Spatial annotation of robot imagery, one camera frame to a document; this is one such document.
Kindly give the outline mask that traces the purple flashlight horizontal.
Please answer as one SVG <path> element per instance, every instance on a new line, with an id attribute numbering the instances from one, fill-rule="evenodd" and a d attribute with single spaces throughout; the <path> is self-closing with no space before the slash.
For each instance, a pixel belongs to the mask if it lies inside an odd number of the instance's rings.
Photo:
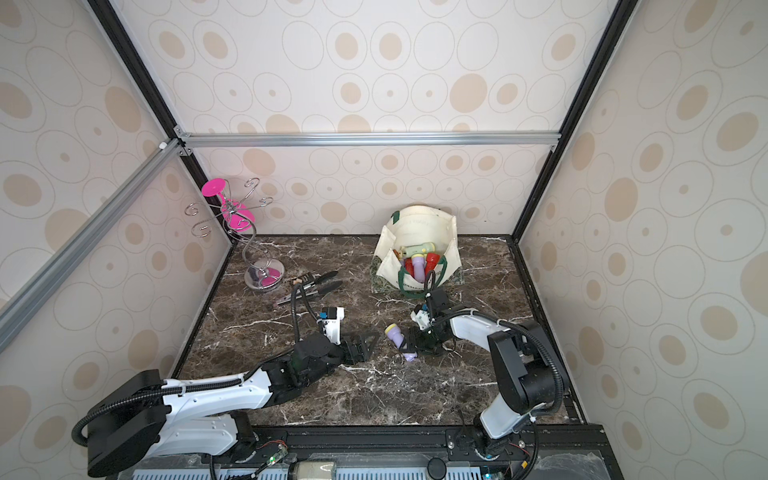
<path id="1" fill-rule="evenodd" d="M 406 341 L 405 335 L 400 330 L 397 324 L 390 324 L 385 329 L 385 334 L 387 338 L 395 345 L 395 347 L 398 349 L 398 351 L 401 353 L 401 355 L 407 362 L 412 362 L 417 358 L 417 354 L 415 352 L 405 351 L 405 349 L 407 348 L 407 341 Z"/>

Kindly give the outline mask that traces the purple flashlight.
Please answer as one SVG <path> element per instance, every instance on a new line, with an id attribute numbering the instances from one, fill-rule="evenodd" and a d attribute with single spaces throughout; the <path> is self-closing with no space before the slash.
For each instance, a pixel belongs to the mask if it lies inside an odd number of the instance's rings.
<path id="1" fill-rule="evenodd" d="M 413 278 L 423 284 L 425 282 L 425 269 L 426 269 L 426 256 L 424 254 L 414 254 L 411 258 L 412 276 Z"/>

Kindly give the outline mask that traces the red flashlight with logo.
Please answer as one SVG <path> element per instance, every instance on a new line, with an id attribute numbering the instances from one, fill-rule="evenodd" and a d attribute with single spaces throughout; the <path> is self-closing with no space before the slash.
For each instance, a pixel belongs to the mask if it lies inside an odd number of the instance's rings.
<path id="1" fill-rule="evenodd" d="M 425 267 L 424 267 L 425 279 L 428 279 L 430 276 L 433 276 L 436 281 L 437 273 L 435 272 L 435 269 L 437 268 L 440 260 L 441 260 L 441 256 L 437 253 L 430 252 L 426 254 Z"/>

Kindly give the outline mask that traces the green flashlight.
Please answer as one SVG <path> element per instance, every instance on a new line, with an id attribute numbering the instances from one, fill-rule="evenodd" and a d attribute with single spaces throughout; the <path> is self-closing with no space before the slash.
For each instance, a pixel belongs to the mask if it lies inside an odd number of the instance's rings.
<path id="1" fill-rule="evenodd" d="M 423 242 L 417 245 L 404 246 L 400 252 L 403 257 L 411 258 L 414 254 L 424 254 L 435 252 L 436 246 L 433 242 Z"/>

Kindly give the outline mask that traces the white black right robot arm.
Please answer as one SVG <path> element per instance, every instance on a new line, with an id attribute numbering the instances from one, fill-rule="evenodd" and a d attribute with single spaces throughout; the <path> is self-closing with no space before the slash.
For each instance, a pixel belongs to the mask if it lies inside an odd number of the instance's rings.
<path id="1" fill-rule="evenodd" d="M 469 307 L 453 307 L 426 277 L 424 303 L 412 311 L 416 323 L 398 350 L 408 359 L 446 352 L 448 341 L 471 342 L 491 356 L 498 394 L 474 421 L 472 441 L 483 458 L 496 457 L 503 442 L 541 416 L 558 413 L 566 390 L 564 367 L 542 327 L 534 320 L 514 323 Z"/>

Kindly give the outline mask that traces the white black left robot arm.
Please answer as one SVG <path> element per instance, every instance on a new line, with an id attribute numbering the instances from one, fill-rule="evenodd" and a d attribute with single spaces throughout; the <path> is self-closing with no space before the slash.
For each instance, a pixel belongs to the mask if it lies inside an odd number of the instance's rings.
<path id="1" fill-rule="evenodd" d="M 337 368 L 372 357 L 379 333 L 343 333 L 342 321 L 339 310 L 322 313 L 317 331 L 296 332 L 291 348 L 243 373 L 199 380 L 163 379 L 156 369 L 134 375 L 72 427 L 72 441 L 87 451 L 89 476 L 117 475 L 162 456 L 250 458 L 258 436 L 248 411 L 290 402 Z"/>

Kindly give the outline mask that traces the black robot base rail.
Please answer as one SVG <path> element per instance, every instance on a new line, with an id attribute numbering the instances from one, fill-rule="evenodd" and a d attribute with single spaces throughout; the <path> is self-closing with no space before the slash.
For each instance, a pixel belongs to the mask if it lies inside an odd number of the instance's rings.
<path id="1" fill-rule="evenodd" d="M 140 461 L 121 479 L 620 479 L 596 425 L 528 426 L 481 455 L 466 425 L 260 427 L 235 461 L 175 454 Z"/>

